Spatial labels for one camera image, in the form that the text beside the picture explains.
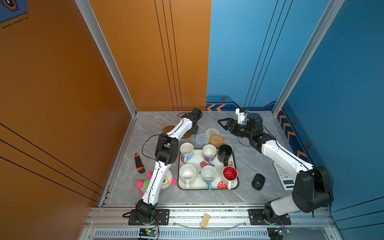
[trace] tray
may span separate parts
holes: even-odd
[[[180,175],[177,174],[177,183],[178,183],[179,188],[181,188],[183,190],[208,190],[208,185],[204,181],[203,177],[201,176],[202,167],[200,166],[200,163],[202,161],[204,161],[203,149],[194,149],[193,157],[190,160],[188,160],[188,162],[186,164],[190,164],[190,165],[195,167],[196,175],[197,175],[195,182],[193,182],[189,186],[189,189],[186,189],[185,183],[183,183],[181,181]],[[232,153],[232,156],[230,157],[230,159],[228,160],[228,162],[233,162],[233,167],[236,168],[235,156],[233,155],[233,153]],[[215,169],[216,169],[216,177],[212,181],[212,190],[227,190],[227,189],[218,189],[217,188],[217,185],[222,180],[223,169],[224,169],[224,164],[217,159],[217,154],[216,154],[215,159],[212,161],[212,164],[215,165]],[[183,165],[185,165],[185,164],[181,162],[181,157],[179,155],[179,172],[180,172],[180,168]],[[237,177],[237,179],[232,184],[231,190],[236,189],[238,186],[239,186],[239,182],[238,182],[238,177]]]

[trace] yellow arrow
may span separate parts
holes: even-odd
[[[287,118],[287,117],[286,117],[286,116],[283,116],[283,115],[280,116],[280,125],[281,125],[281,119],[282,119],[282,118]]]
[[[218,107],[218,108],[216,108],[218,111],[221,111],[221,107],[224,107],[225,106],[225,104],[223,104],[223,105],[221,105],[220,107]]]
[[[215,106],[215,105],[216,105],[216,104],[212,104],[211,106],[207,107],[207,110],[208,110],[208,111],[212,111],[212,110],[211,110],[211,107],[213,107],[213,106]]]
[[[288,123],[284,123],[283,125],[284,125],[284,127],[283,127],[283,132],[285,133],[285,127],[286,127],[286,126],[287,126],[287,127],[290,127],[291,125],[289,125]]]
[[[297,151],[297,156],[300,157],[300,155],[303,155],[304,157],[307,157],[307,155],[305,153]]]
[[[290,136],[290,135],[294,135],[294,136],[296,136],[296,134],[295,134],[294,132],[290,132],[290,131],[288,131],[288,135],[287,135],[288,142],[289,142],[289,136]]]

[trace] white calculator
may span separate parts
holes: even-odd
[[[284,190],[292,191],[293,186],[295,185],[295,182],[293,181],[293,178],[291,177],[291,175],[289,175],[287,173],[287,171],[284,170],[284,168],[282,168],[276,162],[274,162],[273,165],[276,169],[277,175],[279,176],[279,180],[280,180],[281,185],[283,186]]]

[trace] pink plush toy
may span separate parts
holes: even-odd
[[[145,191],[148,188],[149,182],[151,181],[152,173],[147,173],[147,180],[137,181],[136,187],[140,190],[141,194],[144,195]],[[161,185],[161,189],[166,189],[169,185],[175,185],[176,179],[173,178],[173,174],[170,170],[167,171],[166,177],[163,180],[163,184]]]

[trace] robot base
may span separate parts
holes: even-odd
[[[289,218],[288,214],[284,214],[283,216],[279,216],[275,218],[274,223],[269,223],[265,220],[264,216],[264,211],[265,209],[248,209],[248,214],[249,214],[249,220],[251,221],[251,225],[279,225],[280,226],[280,221],[284,225],[291,225],[291,219]]]
[[[133,211],[129,217],[128,225],[156,225],[157,217],[159,217],[159,225],[168,225],[169,220],[169,209],[156,209],[155,219],[151,223],[144,223],[139,220],[137,212]]]

